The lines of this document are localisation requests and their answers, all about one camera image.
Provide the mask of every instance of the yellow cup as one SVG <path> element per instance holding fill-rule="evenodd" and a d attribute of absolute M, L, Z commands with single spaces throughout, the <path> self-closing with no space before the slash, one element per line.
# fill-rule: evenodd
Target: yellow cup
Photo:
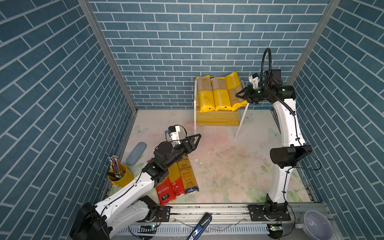
<path fill-rule="evenodd" d="M 117 181 L 113 181 L 111 176 L 108 176 L 108 179 L 112 182 L 113 185 L 125 187 L 127 184 L 132 182 L 135 177 L 133 176 L 133 173 L 131 173 L 131 171 L 129 170 L 129 167 L 125 166 L 124 164 L 120 164 L 120 166 L 123 173 L 125 173 L 124 176 Z"/>

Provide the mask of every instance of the red and yellow package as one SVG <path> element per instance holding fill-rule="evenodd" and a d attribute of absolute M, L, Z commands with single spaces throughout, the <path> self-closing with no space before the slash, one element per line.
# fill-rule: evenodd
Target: red and yellow package
<path fill-rule="evenodd" d="M 167 205 L 169 201 L 176 199 L 168 176 L 156 187 L 156 191 L 162 207 Z"/>
<path fill-rule="evenodd" d="M 177 165 L 177 162 L 175 162 L 172 166 L 168 168 L 169 171 L 169 180 L 172 184 L 173 193 L 175 196 L 179 196 L 181 194 L 185 194 L 183 181 L 181 180 L 179 167 Z"/>

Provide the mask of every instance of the spaghetti package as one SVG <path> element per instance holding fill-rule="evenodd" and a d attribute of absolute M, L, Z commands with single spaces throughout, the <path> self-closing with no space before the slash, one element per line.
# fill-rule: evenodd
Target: spaghetti package
<path fill-rule="evenodd" d="M 167 176 L 159 185 L 156 187 L 157 196 L 160 200 L 160 205 L 163 207 L 168 204 L 169 201 L 176 199 L 173 193 L 172 184 Z"/>
<path fill-rule="evenodd" d="M 183 156 L 183 159 L 177 163 L 179 166 L 179 171 L 181 175 L 181 180 L 183 181 L 183 186 L 185 193 L 191 193 L 198 191 L 199 187 L 197 186 L 195 174 L 193 173 L 191 162 L 187 155 Z"/>
<path fill-rule="evenodd" d="M 168 168 L 169 171 L 169 181 L 172 185 L 173 193 L 175 194 L 175 197 L 185 194 L 183 181 L 181 180 L 180 172 L 179 172 L 179 166 L 175 162 L 172 166 Z"/>
<path fill-rule="evenodd" d="M 225 78 L 212 78 L 211 83 L 214 92 L 216 111 L 232 110 L 231 100 L 229 99 Z"/>
<path fill-rule="evenodd" d="M 215 110 L 214 93 L 210 76 L 196 78 L 197 94 L 199 96 L 200 112 L 205 113 Z"/>
<path fill-rule="evenodd" d="M 240 92 L 243 89 L 237 72 L 233 72 L 226 76 L 225 83 L 227 85 L 232 111 L 235 111 L 236 109 L 245 106 L 247 104 L 247 101 L 236 97 L 236 93 Z"/>

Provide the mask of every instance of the blue marker pen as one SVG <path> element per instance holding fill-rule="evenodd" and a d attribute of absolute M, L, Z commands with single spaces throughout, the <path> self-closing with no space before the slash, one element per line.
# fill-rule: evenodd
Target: blue marker pen
<path fill-rule="evenodd" d="M 208 224 L 211 221 L 212 221 L 212 215 L 210 213 L 204 214 L 203 218 L 201 218 L 201 220 L 196 225 L 195 229 L 189 235 L 187 240 L 196 240 L 196 239 L 198 239 L 200 237 L 200 235 L 204 232 L 204 230 L 207 228 Z"/>

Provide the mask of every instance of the brick wallpaper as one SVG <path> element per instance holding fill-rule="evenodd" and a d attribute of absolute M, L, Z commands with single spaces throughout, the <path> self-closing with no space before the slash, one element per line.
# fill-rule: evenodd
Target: brick wallpaper
<path fill-rule="evenodd" d="M 266 47 L 286 80 L 328 0 L 90 2 L 137 106 L 192 108 L 196 77 L 247 83 Z"/>
<path fill-rule="evenodd" d="M 306 174 L 344 239 L 384 239 L 383 12 L 381 0 L 342 0 L 295 82 L 324 166 Z"/>
<path fill-rule="evenodd" d="M 130 116 L 77 0 L 0 1 L 0 239 L 66 238 Z"/>

